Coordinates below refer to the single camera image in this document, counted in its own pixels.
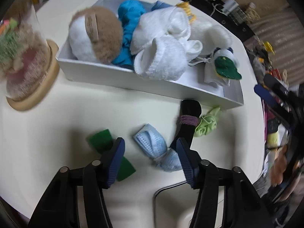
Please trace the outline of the light blue fabric bow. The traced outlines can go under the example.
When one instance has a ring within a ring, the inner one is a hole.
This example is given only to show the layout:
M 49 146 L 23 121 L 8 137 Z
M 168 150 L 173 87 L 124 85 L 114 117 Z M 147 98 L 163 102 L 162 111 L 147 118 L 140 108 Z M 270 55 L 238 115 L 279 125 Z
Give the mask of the light blue fabric bow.
M 167 146 L 163 136 L 152 125 L 145 124 L 133 139 L 157 168 L 165 172 L 182 170 L 178 154 Z

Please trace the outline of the light green fabric bow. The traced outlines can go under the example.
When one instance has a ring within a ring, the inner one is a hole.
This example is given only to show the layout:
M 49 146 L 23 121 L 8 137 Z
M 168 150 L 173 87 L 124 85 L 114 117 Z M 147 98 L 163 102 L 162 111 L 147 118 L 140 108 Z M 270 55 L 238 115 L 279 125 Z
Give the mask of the light green fabric bow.
M 219 121 L 219 115 L 221 113 L 220 107 L 215 107 L 211 109 L 205 115 L 199 118 L 199 123 L 195 129 L 194 136 L 201 137 L 210 134 L 217 128 L 217 123 Z

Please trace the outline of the black sock with purple band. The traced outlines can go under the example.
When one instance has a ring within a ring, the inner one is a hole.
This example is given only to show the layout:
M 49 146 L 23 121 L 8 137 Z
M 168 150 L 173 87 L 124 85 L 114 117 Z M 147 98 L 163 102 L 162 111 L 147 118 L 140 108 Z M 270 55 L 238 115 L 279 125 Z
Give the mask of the black sock with purple band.
M 177 126 L 177 132 L 171 142 L 170 148 L 176 150 L 176 142 L 179 138 L 184 138 L 188 146 L 191 146 L 200 116 L 201 105 L 197 100 L 185 99 L 181 102 L 178 119 L 179 125 Z

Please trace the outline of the green white yellow pompom sock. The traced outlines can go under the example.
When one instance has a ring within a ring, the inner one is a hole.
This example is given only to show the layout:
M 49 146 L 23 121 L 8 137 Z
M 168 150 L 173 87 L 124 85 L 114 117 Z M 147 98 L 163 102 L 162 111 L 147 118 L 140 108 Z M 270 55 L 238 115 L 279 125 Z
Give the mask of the green white yellow pompom sock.
M 241 80 L 242 75 L 239 73 L 239 61 L 234 55 L 231 47 L 217 47 L 212 55 L 211 63 L 213 64 L 216 74 L 222 79 Z

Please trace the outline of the brown white plush ball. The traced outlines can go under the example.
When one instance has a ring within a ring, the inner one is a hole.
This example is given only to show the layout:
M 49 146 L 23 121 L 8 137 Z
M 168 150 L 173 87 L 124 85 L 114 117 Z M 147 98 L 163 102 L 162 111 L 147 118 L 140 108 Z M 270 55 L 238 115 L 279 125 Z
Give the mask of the brown white plush ball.
M 68 39 L 77 60 L 110 64 L 120 54 L 123 28 L 111 10 L 92 6 L 72 16 Z

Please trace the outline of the white fluffy towel bundle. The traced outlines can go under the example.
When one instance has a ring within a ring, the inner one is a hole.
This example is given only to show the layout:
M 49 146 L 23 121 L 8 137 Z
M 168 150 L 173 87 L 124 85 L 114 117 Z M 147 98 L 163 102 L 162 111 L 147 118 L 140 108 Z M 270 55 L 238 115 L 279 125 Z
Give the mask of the white fluffy towel bundle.
M 146 80 L 178 80 L 203 49 L 203 44 L 190 40 L 190 35 L 189 19 L 181 8 L 141 15 L 130 44 L 135 73 Z

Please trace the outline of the turquoise braided scrunchie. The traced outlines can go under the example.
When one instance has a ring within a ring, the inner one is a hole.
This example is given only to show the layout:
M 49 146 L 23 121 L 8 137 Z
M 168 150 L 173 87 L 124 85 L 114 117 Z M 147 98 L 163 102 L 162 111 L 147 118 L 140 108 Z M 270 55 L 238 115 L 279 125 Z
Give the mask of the turquoise braided scrunchie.
M 123 40 L 120 53 L 112 61 L 112 64 L 133 70 L 133 56 L 130 52 L 130 44 L 140 17 L 146 13 L 146 10 L 140 1 L 125 0 L 120 4 L 117 13 L 123 28 Z

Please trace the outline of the white towel with chain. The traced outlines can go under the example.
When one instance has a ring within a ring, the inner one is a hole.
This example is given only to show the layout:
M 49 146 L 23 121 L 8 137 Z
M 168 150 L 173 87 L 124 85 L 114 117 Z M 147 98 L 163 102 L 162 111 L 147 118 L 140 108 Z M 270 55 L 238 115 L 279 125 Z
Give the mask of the white towel with chain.
M 188 65 L 193 67 L 198 64 L 204 64 L 204 82 L 207 84 L 215 83 L 218 86 L 230 86 L 230 80 L 225 79 L 224 77 L 220 77 L 213 65 L 212 65 L 212 54 L 206 56 L 197 56 L 196 58 L 192 59 Z

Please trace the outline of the cream rectangular box lid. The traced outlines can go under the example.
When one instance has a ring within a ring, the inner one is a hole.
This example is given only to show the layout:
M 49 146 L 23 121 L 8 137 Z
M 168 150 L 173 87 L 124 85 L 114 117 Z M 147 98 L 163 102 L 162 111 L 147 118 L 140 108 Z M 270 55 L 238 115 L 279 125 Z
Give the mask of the cream rectangular box lid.
M 185 181 L 157 190 L 153 197 L 154 227 L 189 227 L 199 190 Z

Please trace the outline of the white cardboard box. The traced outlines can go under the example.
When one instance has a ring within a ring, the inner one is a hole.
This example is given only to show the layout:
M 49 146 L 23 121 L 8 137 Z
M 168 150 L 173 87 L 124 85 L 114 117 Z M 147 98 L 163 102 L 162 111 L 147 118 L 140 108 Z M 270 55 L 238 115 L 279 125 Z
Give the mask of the white cardboard box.
M 69 37 L 60 48 L 56 58 L 67 79 L 116 88 L 132 89 L 162 96 L 186 99 L 193 98 L 206 106 L 219 105 L 223 110 L 244 104 L 240 81 L 231 81 L 229 86 L 219 86 L 203 81 L 205 67 L 202 63 L 187 67 L 177 81 L 143 80 L 134 71 L 113 64 L 97 61 L 80 61 L 74 55 L 76 40 L 87 39 L 85 17 L 77 18 L 69 31 Z

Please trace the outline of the white appliance on cabinet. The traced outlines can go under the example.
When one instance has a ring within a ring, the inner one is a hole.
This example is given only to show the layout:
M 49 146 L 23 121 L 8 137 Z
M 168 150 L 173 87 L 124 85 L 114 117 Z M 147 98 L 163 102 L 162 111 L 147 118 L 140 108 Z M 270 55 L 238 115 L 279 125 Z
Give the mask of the white appliance on cabinet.
M 229 15 L 233 10 L 237 9 L 239 4 L 235 0 L 225 0 L 222 12 L 225 15 Z

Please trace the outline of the glass dome with flowers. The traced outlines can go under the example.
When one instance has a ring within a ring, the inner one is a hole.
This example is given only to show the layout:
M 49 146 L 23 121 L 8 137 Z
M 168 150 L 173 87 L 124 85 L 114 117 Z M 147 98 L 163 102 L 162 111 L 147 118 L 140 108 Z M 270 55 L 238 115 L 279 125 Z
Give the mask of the glass dome with flowers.
M 57 44 L 47 39 L 31 0 L 15 0 L 1 21 L 1 81 L 17 111 L 39 104 L 59 73 Z

